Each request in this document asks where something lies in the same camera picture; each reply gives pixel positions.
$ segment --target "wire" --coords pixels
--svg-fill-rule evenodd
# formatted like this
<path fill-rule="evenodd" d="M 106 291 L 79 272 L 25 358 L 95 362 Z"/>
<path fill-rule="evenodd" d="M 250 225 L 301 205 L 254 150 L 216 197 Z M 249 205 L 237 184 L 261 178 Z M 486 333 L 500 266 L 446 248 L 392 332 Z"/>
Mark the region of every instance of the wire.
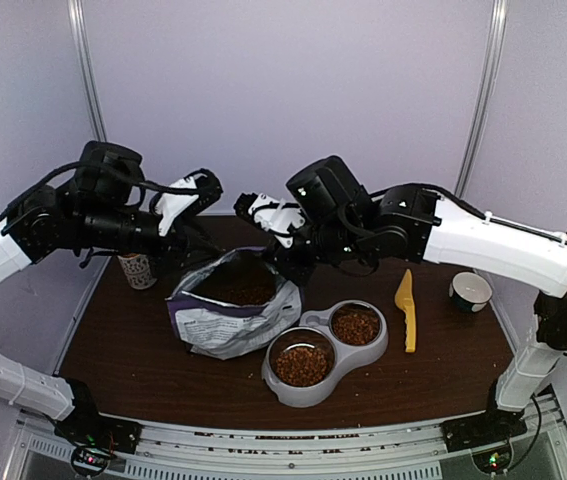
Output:
<path fill-rule="evenodd" d="M 537 230 L 532 227 L 527 227 L 525 225 L 520 225 L 518 223 L 510 222 L 509 220 L 504 220 L 502 218 L 492 218 L 490 221 L 498 225 L 503 225 L 505 227 L 510 227 L 515 230 L 520 230 L 525 233 L 531 233 L 532 235 L 536 235 L 538 237 L 547 238 L 548 240 L 552 240 L 554 242 L 558 242 L 558 243 L 563 242 L 563 239 L 557 237 L 556 235 L 552 235 L 551 233 L 543 232 L 541 230 Z"/>
<path fill-rule="evenodd" d="M 374 235 L 374 232 L 370 232 L 369 230 L 366 230 L 364 228 L 357 227 L 356 225 L 352 225 L 352 223 L 347 218 L 347 212 L 345 210 L 346 207 L 347 205 L 341 205 L 336 211 L 336 215 L 339 218 L 339 221 L 343 224 L 343 226 L 347 228 L 350 232 L 358 235 L 359 237 L 365 238 Z"/>
<path fill-rule="evenodd" d="M 376 198 L 376 197 L 380 197 L 381 195 L 385 195 L 390 189 L 389 188 L 384 188 L 383 190 L 377 190 L 374 193 L 370 194 L 370 198 Z"/>
<path fill-rule="evenodd" d="M 532 402 L 534 402 L 534 407 L 536 407 L 536 413 L 539 416 L 538 425 L 536 426 L 536 433 L 534 434 L 534 438 L 532 438 L 532 441 L 530 442 L 530 445 L 527 447 L 525 453 L 521 455 L 521 458 L 519 458 L 514 463 L 514 465 L 512 465 L 507 469 L 508 473 L 514 470 L 515 468 L 517 468 L 521 463 L 523 463 L 523 461 L 528 457 L 528 455 L 534 448 L 534 445 L 536 445 L 536 441 L 539 439 L 539 435 L 541 434 L 541 423 L 543 423 L 542 422 L 543 414 L 541 413 L 541 407 L 539 407 L 539 402 L 537 402 L 536 397 L 532 397 Z"/>
<path fill-rule="evenodd" d="M 255 215 L 257 212 L 261 210 L 268 210 L 268 209 L 276 209 L 279 208 L 280 203 L 270 202 L 265 205 L 259 205 L 252 210 L 252 215 Z M 296 203 L 284 203 L 282 208 L 299 208 L 298 204 Z"/>
<path fill-rule="evenodd" d="M 143 202 L 145 201 L 146 193 L 147 193 L 147 190 L 145 188 L 139 188 L 139 199 L 138 199 L 138 201 L 136 203 L 132 204 L 132 205 L 125 205 L 121 209 L 123 211 L 128 211 L 128 212 L 138 211 L 138 209 L 141 208 L 141 205 L 143 205 Z"/>
<path fill-rule="evenodd" d="M 337 269 L 340 273 L 347 275 L 348 277 L 365 278 L 365 277 L 369 277 L 373 273 L 376 273 L 376 271 L 379 269 L 379 263 L 376 262 L 376 265 L 372 265 L 370 270 L 365 273 L 351 272 L 350 270 L 346 270 L 344 268 L 341 268 L 339 265 L 334 265 L 334 264 L 332 264 L 332 267 Z"/>
<path fill-rule="evenodd" d="M 95 252 L 94 248 L 90 248 L 85 258 L 79 263 L 79 268 L 86 268 L 94 257 L 116 257 L 117 255 L 122 255 L 122 252 L 118 250 L 99 250 Z"/>

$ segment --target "food bowl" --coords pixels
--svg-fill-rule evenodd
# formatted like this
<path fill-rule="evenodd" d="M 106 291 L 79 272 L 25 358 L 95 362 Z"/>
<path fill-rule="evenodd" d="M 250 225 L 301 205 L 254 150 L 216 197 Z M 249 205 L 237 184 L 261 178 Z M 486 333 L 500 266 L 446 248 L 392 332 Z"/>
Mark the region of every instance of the food bowl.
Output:
<path fill-rule="evenodd" d="M 293 357 L 299 352 L 303 355 L 296 359 L 295 371 L 295 362 L 285 361 L 294 360 Z M 318 385 L 329 376 L 334 368 L 335 357 L 336 351 L 329 338 L 312 328 L 297 327 L 283 332 L 272 342 L 267 360 L 279 381 L 292 387 L 307 388 Z M 303 375 L 303 370 L 308 369 L 311 370 L 309 374 Z"/>
<path fill-rule="evenodd" d="M 334 333 L 334 313 L 344 306 L 368 314 L 373 312 L 378 318 L 378 331 L 365 345 L 349 345 L 339 340 Z M 387 348 L 385 317 L 373 305 L 359 300 L 339 302 L 327 310 L 305 312 L 299 323 L 299 327 L 287 330 L 274 339 L 261 368 L 265 383 L 276 394 L 279 402 L 290 407 L 311 407 L 321 403 L 330 396 L 343 376 L 355 368 L 375 362 Z M 280 359 L 294 350 L 302 352 L 300 356 L 304 358 L 296 359 L 299 361 L 296 368 L 280 371 Z M 310 364 L 307 357 L 313 357 L 321 364 L 325 360 L 325 368 L 310 368 L 309 371 L 303 370 L 302 374 L 294 375 L 302 370 L 300 367 Z"/>
<path fill-rule="evenodd" d="M 361 347 L 381 334 L 381 317 L 362 302 L 341 305 L 330 315 L 330 332 L 346 345 Z"/>

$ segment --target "brown tabletop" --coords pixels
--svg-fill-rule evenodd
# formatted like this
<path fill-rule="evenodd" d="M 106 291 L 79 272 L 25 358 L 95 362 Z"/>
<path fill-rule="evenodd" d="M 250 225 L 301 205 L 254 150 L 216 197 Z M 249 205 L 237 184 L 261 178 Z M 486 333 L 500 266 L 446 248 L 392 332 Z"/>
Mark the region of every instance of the brown tabletop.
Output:
<path fill-rule="evenodd" d="M 228 248 L 267 237 L 234 217 L 204 217 Z M 416 353 L 404 353 L 403 313 L 394 293 L 412 270 Z M 264 350 L 220 361 L 186 352 L 177 340 L 165 297 L 172 281 L 132 290 L 110 262 L 67 353 L 61 374 L 85 381 L 104 413 L 201 427 L 323 429 L 441 418 L 485 408 L 487 391 L 512 358 L 490 308 L 459 313 L 447 297 L 459 268 L 386 260 L 367 278 L 317 269 L 305 290 L 308 310 L 346 299 L 376 305 L 389 327 L 387 351 L 346 375 L 318 406 L 286 407 L 260 378 Z"/>

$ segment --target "plastic scoop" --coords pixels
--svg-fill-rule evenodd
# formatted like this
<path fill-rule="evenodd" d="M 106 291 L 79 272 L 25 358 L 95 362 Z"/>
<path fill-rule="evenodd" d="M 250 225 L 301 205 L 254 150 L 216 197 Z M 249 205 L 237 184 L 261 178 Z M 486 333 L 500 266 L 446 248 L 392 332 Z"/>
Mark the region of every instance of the plastic scoop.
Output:
<path fill-rule="evenodd" d="M 416 311 L 412 297 L 412 272 L 408 268 L 403 275 L 399 289 L 394 295 L 394 303 L 405 312 L 405 352 L 416 351 Z"/>

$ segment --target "gray pet bowl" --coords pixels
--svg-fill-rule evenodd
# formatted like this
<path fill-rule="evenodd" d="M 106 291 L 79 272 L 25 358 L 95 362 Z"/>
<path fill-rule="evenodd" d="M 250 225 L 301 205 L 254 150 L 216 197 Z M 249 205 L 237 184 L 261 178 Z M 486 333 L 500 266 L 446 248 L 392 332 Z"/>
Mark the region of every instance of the gray pet bowl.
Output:
<path fill-rule="evenodd" d="M 332 333 L 330 323 L 333 312 L 348 304 L 370 308 L 380 319 L 379 333 L 367 345 L 348 345 Z M 286 330 L 276 337 L 267 349 L 261 376 L 282 404 L 297 408 L 311 407 L 329 397 L 344 375 L 378 360 L 387 348 L 387 341 L 387 325 L 379 309 L 359 300 L 346 300 L 327 310 L 305 312 L 301 316 L 299 327 Z M 284 383 L 274 373 L 276 359 L 280 353 L 299 346 L 323 350 L 328 364 L 331 365 L 327 376 L 316 385 L 293 387 Z"/>

